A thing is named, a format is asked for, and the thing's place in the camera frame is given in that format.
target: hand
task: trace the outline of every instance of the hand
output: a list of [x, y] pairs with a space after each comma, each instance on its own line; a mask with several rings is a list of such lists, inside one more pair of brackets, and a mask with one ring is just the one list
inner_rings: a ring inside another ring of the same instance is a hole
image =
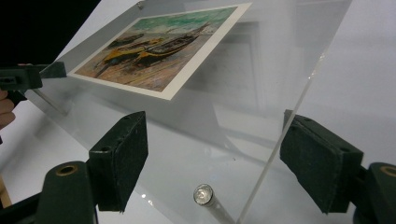
[[7, 99], [7, 91], [0, 91], [0, 130], [15, 119], [13, 109], [14, 104]]

